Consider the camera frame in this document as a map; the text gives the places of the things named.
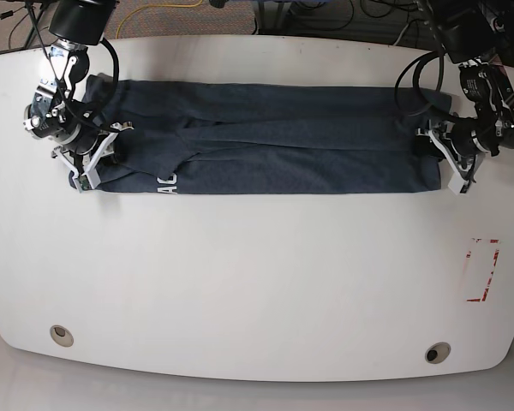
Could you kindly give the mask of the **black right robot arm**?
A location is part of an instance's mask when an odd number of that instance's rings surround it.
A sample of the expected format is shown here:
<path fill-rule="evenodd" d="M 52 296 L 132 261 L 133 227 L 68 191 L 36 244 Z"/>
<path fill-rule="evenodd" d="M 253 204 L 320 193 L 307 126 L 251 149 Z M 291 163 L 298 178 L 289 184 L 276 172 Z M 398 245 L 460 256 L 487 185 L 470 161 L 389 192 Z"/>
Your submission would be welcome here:
<path fill-rule="evenodd" d="M 51 156 L 68 167 L 70 181 L 81 193 L 99 186 L 100 160 L 114 155 L 117 136 L 133 127 L 130 122 L 95 122 L 114 97 L 119 83 L 118 55 L 104 37 L 116 4 L 115 1 L 58 3 L 50 25 L 51 34 L 57 39 L 50 46 L 40 45 L 45 71 L 24 113 L 23 126 L 33 138 L 57 143 Z M 96 45 L 103 45 L 111 55 L 111 85 L 101 99 L 82 103 L 74 99 L 75 89 L 88 75 L 87 48 Z"/>

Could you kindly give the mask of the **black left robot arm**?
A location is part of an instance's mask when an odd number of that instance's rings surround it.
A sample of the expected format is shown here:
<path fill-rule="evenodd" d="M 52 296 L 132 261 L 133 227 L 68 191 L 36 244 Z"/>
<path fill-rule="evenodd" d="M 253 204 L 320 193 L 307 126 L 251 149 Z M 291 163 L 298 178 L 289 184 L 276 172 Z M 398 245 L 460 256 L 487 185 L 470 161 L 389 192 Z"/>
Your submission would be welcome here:
<path fill-rule="evenodd" d="M 415 61 L 412 74 L 412 89 L 433 116 L 420 134 L 450 165 L 449 189 L 465 194 L 484 157 L 514 149 L 514 87 L 501 59 L 503 49 L 514 50 L 514 1 L 419 1 L 417 6 L 436 44 Z M 457 65 L 460 87 L 475 116 L 456 116 L 425 96 L 421 73 L 433 60 L 440 72 L 446 60 Z"/>

